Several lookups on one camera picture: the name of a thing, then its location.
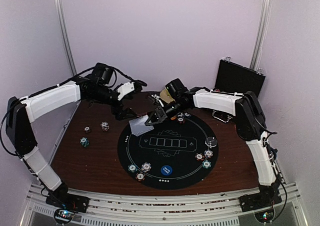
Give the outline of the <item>black hundred chip top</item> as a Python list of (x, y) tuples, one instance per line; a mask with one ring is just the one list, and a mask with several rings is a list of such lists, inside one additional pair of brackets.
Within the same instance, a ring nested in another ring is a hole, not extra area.
[(178, 117), (178, 118), (177, 118), (177, 121), (178, 121), (180, 124), (185, 123), (185, 119), (184, 119), (183, 117)]

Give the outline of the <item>black hundred chip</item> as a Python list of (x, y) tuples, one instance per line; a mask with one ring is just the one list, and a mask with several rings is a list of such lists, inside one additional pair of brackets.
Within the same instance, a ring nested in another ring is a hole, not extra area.
[(143, 181), (143, 180), (145, 180), (145, 177), (146, 177), (145, 174), (141, 173), (141, 172), (137, 173), (135, 176), (137, 181)]
[(184, 119), (183, 117), (178, 117), (178, 118), (177, 118), (177, 121), (178, 121), (180, 124), (185, 123), (185, 119)]

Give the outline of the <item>green chip stack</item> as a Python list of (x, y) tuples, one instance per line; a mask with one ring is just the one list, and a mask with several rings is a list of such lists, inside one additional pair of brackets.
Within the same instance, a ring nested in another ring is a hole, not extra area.
[(79, 140), (80, 144), (82, 147), (86, 148), (90, 145), (90, 142), (88, 140), (88, 138), (86, 137), (82, 137), (80, 140)]

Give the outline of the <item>blue ten chip bottom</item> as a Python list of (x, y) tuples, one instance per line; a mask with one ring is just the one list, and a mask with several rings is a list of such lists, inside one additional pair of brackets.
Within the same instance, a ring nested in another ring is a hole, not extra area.
[(149, 162), (145, 162), (141, 165), (141, 170), (143, 172), (148, 172), (151, 170), (151, 168), (152, 168), (152, 165)]

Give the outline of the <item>green fifty chip bottom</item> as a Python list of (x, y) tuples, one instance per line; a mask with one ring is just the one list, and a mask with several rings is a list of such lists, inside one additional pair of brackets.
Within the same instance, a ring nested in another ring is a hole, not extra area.
[(130, 164), (130, 165), (128, 166), (128, 171), (129, 171), (129, 172), (132, 172), (132, 173), (135, 173), (135, 172), (138, 171), (138, 168), (137, 168), (136, 165)]

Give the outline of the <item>black hundred chip bottom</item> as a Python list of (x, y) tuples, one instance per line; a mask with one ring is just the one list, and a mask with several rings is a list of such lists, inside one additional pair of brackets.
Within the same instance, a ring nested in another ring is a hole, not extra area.
[(137, 181), (143, 181), (143, 180), (145, 180), (145, 177), (146, 177), (145, 174), (141, 173), (141, 172), (137, 173), (135, 176)]

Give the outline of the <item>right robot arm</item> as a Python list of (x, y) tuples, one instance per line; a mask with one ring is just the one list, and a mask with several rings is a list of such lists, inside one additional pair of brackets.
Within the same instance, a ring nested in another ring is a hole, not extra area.
[(165, 88), (173, 101), (163, 104), (156, 96), (158, 107), (148, 113), (146, 126), (161, 124), (186, 109), (205, 108), (235, 117), (238, 136), (250, 149), (258, 173), (259, 192), (240, 197), (243, 208), (272, 206), (282, 201), (279, 187), (283, 186), (275, 163), (277, 150), (269, 144), (273, 134), (267, 129), (266, 118), (254, 92), (226, 93), (206, 87), (187, 89), (180, 79), (169, 82)]

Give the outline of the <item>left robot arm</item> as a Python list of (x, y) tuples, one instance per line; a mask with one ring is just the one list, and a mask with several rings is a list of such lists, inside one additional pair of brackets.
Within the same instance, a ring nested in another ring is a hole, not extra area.
[(117, 120), (136, 117), (130, 108), (124, 108), (123, 99), (132, 99), (146, 82), (134, 79), (119, 69), (97, 63), (94, 67), (54, 86), (22, 98), (11, 97), (7, 112), (0, 123), (15, 148), (18, 157), (48, 191), (47, 202), (69, 210), (87, 206), (88, 199), (68, 192), (68, 186), (55, 173), (41, 154), (32, 129), (32, 123), (42, 116), (70, 103), (82, 100), (109, 105)]

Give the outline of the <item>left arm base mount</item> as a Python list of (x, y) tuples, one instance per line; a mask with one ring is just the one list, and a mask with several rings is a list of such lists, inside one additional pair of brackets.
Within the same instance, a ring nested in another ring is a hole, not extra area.
[(73, 217), (78, 213), (86, 213), (90, 199), (85, 196), (67, 194), (66, 202), (61, 199), (56, 199), (49, 195), (46, 197), (46, 204), (57, 207), (54, 210), (53, 218), (60, 225), (68, 224)]

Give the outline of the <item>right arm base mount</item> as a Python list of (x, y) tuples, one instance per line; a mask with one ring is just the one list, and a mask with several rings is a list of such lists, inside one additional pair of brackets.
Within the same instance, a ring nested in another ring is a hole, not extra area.
[(242, 212), (254, 212), (259, 223), (271, 223), (276, 218), (275, 205), (282, 202), (280, 195), (263, 197), (262, 193), (246, 194), (239, 198)]

